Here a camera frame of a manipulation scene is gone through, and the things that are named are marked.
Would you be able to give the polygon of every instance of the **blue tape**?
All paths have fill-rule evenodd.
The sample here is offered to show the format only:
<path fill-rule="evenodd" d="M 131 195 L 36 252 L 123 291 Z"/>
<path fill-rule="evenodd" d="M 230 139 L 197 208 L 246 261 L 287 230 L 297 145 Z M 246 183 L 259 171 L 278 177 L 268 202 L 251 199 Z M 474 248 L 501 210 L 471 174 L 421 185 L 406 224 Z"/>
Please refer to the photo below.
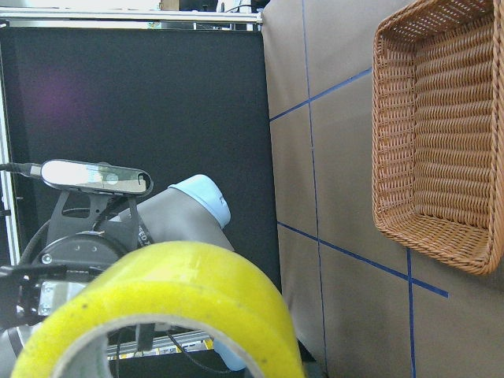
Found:
<path fill-rule="evenodd" d="M 347 256 L 355 258 L 355 259 L 357 259 L 359 261 L 363 261 L 366 264 L 370 264 L 371 266 L 374 266 L 375 268 L 381 269 L 381 270 L 383 270 L 383 271 L 385 271 L 387 273 L 390 273 L 390 274 L 392 274 L 394 276 L 402 278 L 403 280 L 406 280 L 406 281 L 409 280 L 409 277 L 406 274 L 401 273 L 401 272 L 399 272 L 399 271 L 397 271 L 395 269 L 389 268 L 389 267 L 387 267 L 385 265 L 382 265 L 382 264 L 380 264 L 378 262 L 375 262 L 373 260 L 369 260 L 368 258 L 364 258 L 361 255 L 355 254 L 354 252 L 350 252 L 349 250 L 345 250 L 345 249 L 341 248 L 340 246 L 335 246 L 334 244 L 331 244 L 329 242 L 326 242 L 325 240 L 319 239 L 316 236 L 310 235 L 310 234 L 308 234 L 306 232 L 298 230 L 297 228 L 291 227 L 288 224 L 285 224 L 285 223 L 282 223 L 282 222 L 279 222 L 279 221 L 277 221 L 277 224 L 279 226 L 287 228 L 287 229 L 289 229 L 289 230 L 291 230 L 293 232 L 296 232 L 299 235 L 303 235 L 303 236 L 305 236 L 305 237 L 307 237 L 309 239 L 312 239 L 312 240 L 314 240 L 316 242 L 319 242 L 320 244 L 324 244 L 325 246 L 328 246 L 329 248 L 331 248 L 333 250 L 337 250 L 337 251 L 341 252 L 342 254 L 345 254 Z M 429 291 L 431 291 L 431 292 L 433 292 L 435 294 L 441 295 L 444 298 L 449 298 L 450 297 L 450 293 L 448 291 L 440 289 L 439 287 L 433 286 L 433 285 L 431 285 L 429 283 L 426 283 L 426 282 L 424 282 L 422 280 L 419 280 L 419 279 L 411 277 L 411 283 L 413 285 L 417 285 L 419 287 L 427 289 L 427 290 L 429 290 Z"/>
<path fill-rule="evenodd" d="M 408 299 L 409 299 L 409 348 L 411 352 L 411 378 L 417 378 L 417 365 L 415 358 L 415 319 L 413 307 L 413 277 L 411 270 L 411 251 L 406 250 L 408 261 Z"/>
<path fill-rule="evenodd" d="M 308 99 L 311 97 L 311 86 L 309 83 L 309 71 L 308 71 L 308 50 L 306 49 L 306 20 L 305 20 L 305 0 L 301 1 L 302 7 L 302 34 L 303 41 L 305 45 L 305 73 L 306 73 L 306 90 L 308 91 Z M 315 197 L 315 222 L 317 230 L 317 256 L 318 256 L 318 274 L 319 274 L 319 284 L 321 290 L 321 305 L 322 305 L 322 332 L 324 337 L 324 364 L 325 371 L 328 371 L 328 356 L 327 356 L 327 338 L 325 334 L 325 310 L 324 310 L 324 289 L 322 287 L 322 257 L 321 257 L 321 242 L 319 238 L 319 223 L 318 223 L 318 196 L 317 196 L 317 175 L 315 174 L 315 144 L 313 141 L 313 118 L 312 118 L 312 106 L 311 101 L 308 100 L 308 115 L 309 115 L 309 138 L 312 147 L 312 168 L 313 168 L 313 195 Z"/>
<path fill-rule="evenodd" d="M 283 111 L 282 113 L 280 114 L 277 114 L 276 116 L 272 117 L 269 119 L 270 122 L 274 121 L 274 120 L 277 120 L 283 116 L 285 116 L 286 114 L 289 114 L 293 111 L 295 111 L 296 109 L 299 109 L 301 108 L 302 106 L 304 105 L 307 105 L 315 100 L 318 100 L 319 98 L 321 97 L 324 97 L 325 95 L 328 95 L 329 93 L 331 92 L 334 92 L 334 91 L 337 91 L 338 89 L 340 89 L 341 87 L 345 87 L 346 85 L 348 85 L 349 83 L 355 81 L 355 80 L 358 80 L 360 78 L 362 78 L 363 76 L 366 76 L 368 75 L 369 73 L 371 73 L 371 69 L 366 69 L 360 73 L 358 73 L 357 75 L 355 76 L 352 76 L 351 78 L 349 79 L 346 79 L 345 81 L 342 81 L 341 83 L 339 84 L 336 84 L 334 87 L 330 87 L 329 89 L 326 89 L 325 91 L 322 91 L 321 93 L 319 94 L 316 94 L 315 96 L 313 97 L 310 97 L 309 96 L 309 92 L 310 92 L 310 89 L 308 87 L 308 99 L 303 101 L 303 102 L 300 102 L 299 104 L 297 104 L 296 106 L 293 106 L 291 107 L 290 109 L 287 109 L 285 111 Z"/>

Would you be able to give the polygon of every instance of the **wicker basket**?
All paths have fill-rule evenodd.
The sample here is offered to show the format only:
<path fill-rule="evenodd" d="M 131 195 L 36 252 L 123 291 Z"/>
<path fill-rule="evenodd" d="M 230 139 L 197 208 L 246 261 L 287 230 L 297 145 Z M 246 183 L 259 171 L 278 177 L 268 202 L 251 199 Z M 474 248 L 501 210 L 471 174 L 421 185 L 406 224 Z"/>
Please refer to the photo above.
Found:
<path fill-rule="evenodd" d="M 474 274 L 504 247 L 503 12 L 500 1 L 418 1 L 374 42 L 375 224 Z"/>

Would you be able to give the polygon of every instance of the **black backdrop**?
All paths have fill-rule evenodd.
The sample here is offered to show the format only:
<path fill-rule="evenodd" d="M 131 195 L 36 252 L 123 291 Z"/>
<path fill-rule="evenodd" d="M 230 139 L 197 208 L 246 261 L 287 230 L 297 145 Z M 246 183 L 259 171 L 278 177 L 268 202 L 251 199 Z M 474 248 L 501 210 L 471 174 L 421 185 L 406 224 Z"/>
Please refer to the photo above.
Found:
<path fill-rule="evenodd" d="M 196 173 L 224 193 L 224 230 L 280 286 L 261 34 L 5 28 L 14 161 L 106 161 L 148 171 L 153 195 Z M 22 243 L 57 191 L 16 178 Z"/>

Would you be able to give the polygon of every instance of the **yellow tape roll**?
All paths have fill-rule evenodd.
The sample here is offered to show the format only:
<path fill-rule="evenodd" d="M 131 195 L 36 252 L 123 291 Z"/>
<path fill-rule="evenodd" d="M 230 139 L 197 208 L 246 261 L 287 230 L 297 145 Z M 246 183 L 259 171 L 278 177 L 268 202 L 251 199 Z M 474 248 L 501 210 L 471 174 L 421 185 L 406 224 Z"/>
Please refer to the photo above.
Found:
<path fill-rule="evenodd" d="M 304 377 L 289 312 L 266 275 L 218 246 L 169 242 L 121 258 L 48 317 L 28 340 L 12 378 L 64 376 L 98 336 L 153 322 L 215 335 L 256 378 Z"/>

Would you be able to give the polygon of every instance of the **metal frame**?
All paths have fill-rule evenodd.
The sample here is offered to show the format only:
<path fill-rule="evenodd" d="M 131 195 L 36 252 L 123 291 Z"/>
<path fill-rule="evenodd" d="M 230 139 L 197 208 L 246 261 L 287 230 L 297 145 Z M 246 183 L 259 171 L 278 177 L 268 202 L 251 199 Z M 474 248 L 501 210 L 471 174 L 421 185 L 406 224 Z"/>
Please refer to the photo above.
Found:
<path fill-rule="evenodd" d="M 7 108 L 6 99 L 4 96 L 5 85 L 3 78 L 3 60 L 0 53 L 0 101 L 2 102 L 2 109 L 0 111 L 0 163 L 4 164 L 10 162 L 9 150 L 9 129 L 7 127 Z M 16 211 L 16 198 L 14 195 L 14 186 L 12 174 L 8 172 L 0 172 L 2 181 L 2 202 L 5 211 L 9 211 L 6 219 L 7 242 L 9 244 L 10 264 L 16 265 L 20 259 L 20 241 L 17 230 L 17 211 Z"/>
<path fill-rule="evenodd" d="M 171 21 L 213 24 L 262 24 L 260 13 L 174 12 L 164 10 L 78 10 L 0 7 L 0 20 L 19 21 Z"/>
<path fill-rule="evenodd" d="M 196 343 L 210 338 L 209 334 L 204 331 L 185 332 L 174 335 L 173 338 L 179 344 Z M 173 347 L 173 341 L 168 336 L 154 338 L 152 349 Z M 135 353 L 137 351 L 137 342 L 122 343 L 119 346 L 119 354 Z M 117 353 L 117 345 L 107 346 L 107 356 L 115 357 Z"/>

